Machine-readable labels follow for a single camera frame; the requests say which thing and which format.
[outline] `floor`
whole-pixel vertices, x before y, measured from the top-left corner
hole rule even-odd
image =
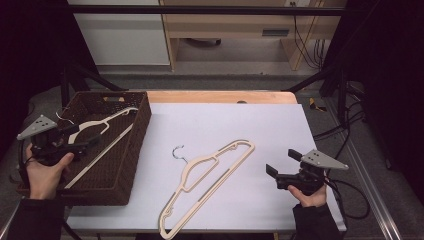
[[[143,66],[128,69],[116,67],[99,67],[102,74],[111,82],[130,89],[226,89],[226,90],[274,90],[287,89],[301,82],[317,70],[307,64],[302,64],[299,71],[291,71],[287,58],[278,40],[229,40],[223,39],[221,45],[209,42],[182,41],[178,62],[174,71],[163,67]],[[317,93],[320,82],[308,86],[297,93],[298,102],[304,106],[307,120],[313,135],[319,134],[336,126],[334,118],[334,98],[322,99]],[[92,88],[102,88],[94,82],[89,82]],[[35,96],[31,102],[34,111],[23,123],[29,125],[39,114],[55,117],[54,110],[60,108],[60,93],[57,88]],[[309,100],[313,97],[318,107],[326,107],[327,111],[311,109]],[[329,155],[335,155],[340,148],[346,132],[317,141],[317,148]],[[0,161],[0,226],[5,226],[13,212],[20,196],[15,193],[14,185],[9,183],[9,176],[15,175],[15,161],[17,146],[14,144],[5,158]],[[411,189],[406,184],[403,175],[388,171],[382,160],[382,153],[373,137],[372,131],[365,122],[358,121],[352,124],[349,144],[340,158],[354,164],[358,158],[365,166],[377,188],[377,197],[381,203],[373,205],[372,212],[364,220],[350,220],[345,239],[424,239],[424,209],[417,202]],[[349,174],[334,173],[333,177],[350,180],[354,185],[366,190],[360,181],[361,172],[357,170]],[[364,202],[360,195],[352,190],[341,188],[346,198],[345,207],[352,215],[364,212]],[[386,231],[384,224],[379,220],[387,220],[385,210],[389,213],[389,220],[385,224],[394,222],[395,231]],[[83,239],[96,239],[95,235],[82,235]],[[134,239],[132,235],[102,235],[104,239]],[[64,233],[62,239],[70,239]]]

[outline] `wicker basket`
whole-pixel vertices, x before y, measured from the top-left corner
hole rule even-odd
[[[58,197],[66,205],[126,205],[134,182],[140,149],[149,125],[151,110],[146,92],[78,92],[62,114],[75,124],[102,120],[124,108],[137,107],[138,111],[113,118],[109,129],[99,143],[88,148],[87,155],[70,165],[71,173],[59,186]],[[69,125],[60,120],[58,127]],[[119,134],[133,124],[131,131],[117,142],[78,182],[64,189]],[[92,126],[81,131],[75,143],[84,142],[99,134],[105,125]],[[21,192],[28,192],[22,185]]]

